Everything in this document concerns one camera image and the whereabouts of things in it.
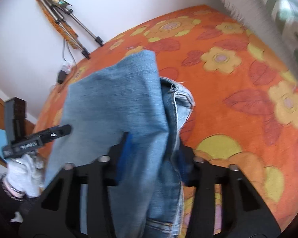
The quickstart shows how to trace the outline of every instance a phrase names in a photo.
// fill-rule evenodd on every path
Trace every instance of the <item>jeans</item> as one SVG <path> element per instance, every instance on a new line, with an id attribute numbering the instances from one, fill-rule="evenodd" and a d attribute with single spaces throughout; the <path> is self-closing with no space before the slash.
<path id="1" fill-rule="evenodd" d="M 133 149 L 119 185 L 109 187 L 116 235 L 178 234 L 183 194 L 174 161 L 179 130 L 193 105 L 190 92 L 182 85 L 159 78 L 155 53 L 147 50 L 73 83 L 61 120 L 61 125 L 72 126 L 72 133 L 55 141 L 45 185 L 65 163 L 91 163 L 128 131 Z M 85 196 L 86 188 L 82 189 L 83 212 Z M 84 217 L 83 213 L 81 229 L 85 233 Z"/>

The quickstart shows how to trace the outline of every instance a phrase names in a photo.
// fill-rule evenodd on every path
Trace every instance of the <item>screw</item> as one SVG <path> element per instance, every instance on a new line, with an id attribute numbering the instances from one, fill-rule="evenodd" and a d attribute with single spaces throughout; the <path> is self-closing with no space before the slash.
<path id="1" fill-rule="evenodd" d="M 195 156 L 193 158 L 193 161 L 196 162 L 196 163 L 204 163 L 204 159 L 200 156 Z"/>
<path id="2" fill-rule="evenodd" d="M 230 169 L 231 171 L 239 171 L 237 165 L 229 165 L 229 169 Z"/>
<path id="3" fill-rule="evenodd" d="M 71 169 L 73 169 L 74 168 L 74 164 L 73 163 L 66 163 L 65 165 L 64 165 L 64 169 L 65 170 L 71 170 Z"/>
<path id="4" fill-rule="evenodd" d="M 110 160 L 110 157 L 109 156 L 100 156 L 97 160 L 102 163 L 108 162 Z"/>

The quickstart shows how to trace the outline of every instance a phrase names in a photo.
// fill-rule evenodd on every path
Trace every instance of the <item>gloved hand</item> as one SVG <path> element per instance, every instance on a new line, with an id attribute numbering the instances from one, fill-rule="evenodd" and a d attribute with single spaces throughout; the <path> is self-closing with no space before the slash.
<path id="1" fill-rule="evenodd" d="M 24 154 L 21 158 L 8 159 L 4 183 L 10 191 L 38 197 L 43 186 L 43 166 L 43 161 L 34 155 Z"/>

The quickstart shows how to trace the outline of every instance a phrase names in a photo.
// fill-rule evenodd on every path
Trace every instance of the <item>tripod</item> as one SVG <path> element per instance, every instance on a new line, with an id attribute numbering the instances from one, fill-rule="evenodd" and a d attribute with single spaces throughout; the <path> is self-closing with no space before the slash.
<path id="1" fill-rule="evenodd" d="M 51 15 L 53 20 L 56 24 L 58 24 L 62 30 L 65 32 L 65 34 L 71 39 L 71 41 L 81 50 L 81 53 L 84 57 L 89 59 L 89 52 L 86 50 L 86 48 L 77 40 L 75 36 L 73 36 L 65 27 L 64 24 L 67 24 L 64 16 L 61 12 L 64 12 L 66 15 L 71 16 L 91 37 L 100 45 L 103 46 L 103 40 L 100 37 L 96 37 L 78 18 L 75 17 L 73 14 L 72 9 L 68 9 L 66 7 L 61 7 L 53 4 L 49 0 L 38 0 L 43 7 L 48 11 L 48 13 Z"/>

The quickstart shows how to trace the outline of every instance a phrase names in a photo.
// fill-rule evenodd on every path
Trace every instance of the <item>orange bedsheet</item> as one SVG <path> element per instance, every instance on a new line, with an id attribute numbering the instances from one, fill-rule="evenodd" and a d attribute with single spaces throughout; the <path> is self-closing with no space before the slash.
<path id="1" fill-rule="evenodd" d="M 59 123 L 69 84 L 142 49 L 156 52 L 161 76 L 182 82 L 194 96 L 184 143 L 212 164 L 237 164 L 285 229 L 298 212 L 297 81 L 250 30 L 208 6 L 150 20 L 95 50 L 53 89 L 35 131 Z M 40 153 L 50 151 L 51 144 Z M 184 191 L 183 234 L 193 189 Z"/>

